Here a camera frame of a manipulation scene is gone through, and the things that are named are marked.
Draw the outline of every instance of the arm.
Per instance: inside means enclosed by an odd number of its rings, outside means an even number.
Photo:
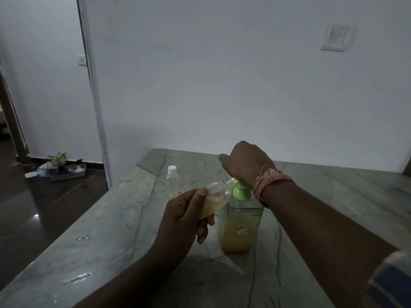
[[[263,166],[275,168],[262,150],[247,142],[219,158],[229,175],[251,188]],[[397,249],[293,182],[274,182],[261,198],[333,304],[360,307],[373,271]]]
[[[150,250],[135,264],[103,285],[75,308],[144,307],[168,275],[187,255],[198,235],[203,244],[207,224],[214,215],[198,221],[207,189],[187,191],[167,203],[157,237]]]

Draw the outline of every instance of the person's left hand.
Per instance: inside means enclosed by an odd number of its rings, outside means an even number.
[[[196,234],[198,243],[203,244],[208,235],[207,224],[214,225],[214,215],[199,221],[207,192],[207,188],[193,189],[167,202],[149,251],[162,265],[177,267],[187,256]]]

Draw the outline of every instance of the white wall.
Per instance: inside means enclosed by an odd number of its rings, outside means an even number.
[[[30,154],[101,162],[76,0],[0,0],[0,61]]]
[[[148,149],[399,172],[411,0],[83,0],[113,180]],[[320,51],[327,23],[350,51]]]

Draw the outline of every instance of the switch plate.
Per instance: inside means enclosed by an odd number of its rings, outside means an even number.
[[[349,25],[328,24],[323,37],[322,51],[344,52],[351,45],[353,27]]]
[[[87,66],[87,58],[84,55],[77,55],[80,66]]]

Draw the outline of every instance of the hand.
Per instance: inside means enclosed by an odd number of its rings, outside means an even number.
[[[214,215],[199,221],[207,192],[207,188],[193,189],[167,202],[149,251],[151,257],[174,269],[187,256],[196,234],[198,243],[203,244],[208,235],[207,224],[214,225]]]
[[[273,168],[274,162],[258,146],[241,141],[234,146],[230,155],[221,154],[218,156],[223,168],[230,176],[245,182],[253,189],[257,176],[264,171]]]

